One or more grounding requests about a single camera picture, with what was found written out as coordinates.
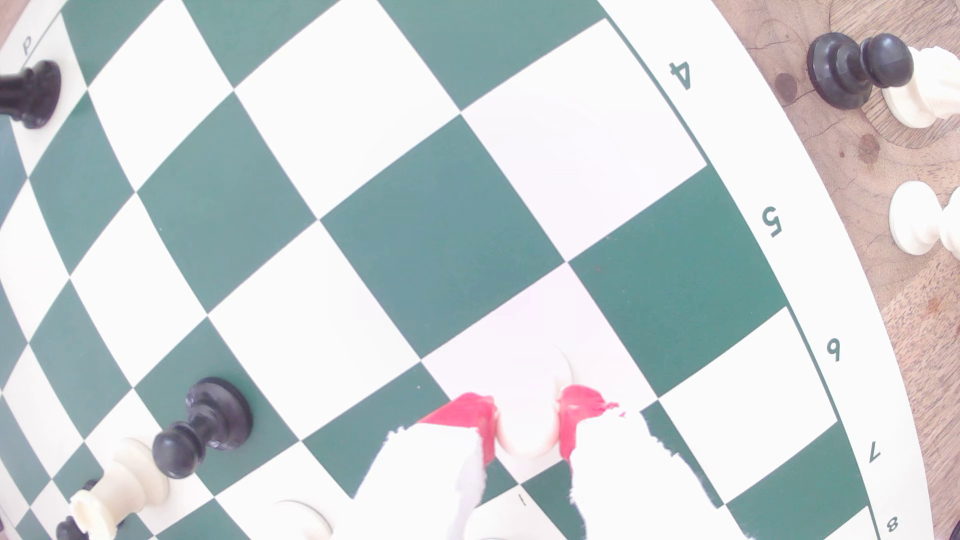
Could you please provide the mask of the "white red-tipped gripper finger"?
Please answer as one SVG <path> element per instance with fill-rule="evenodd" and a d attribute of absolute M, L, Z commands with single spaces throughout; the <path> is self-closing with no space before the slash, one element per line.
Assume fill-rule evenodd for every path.
<path fill-rule="evenodd" d="M 498 407 L 467 392 L 388 434 L 334 539 L 463 539 L 495 457 Z"/>
<path fill-rule="evenodd" d="M 642 413 L 572 384 L 558 395 L 558 448 L 587 539 L 743 539 L 698 475 Z"/>

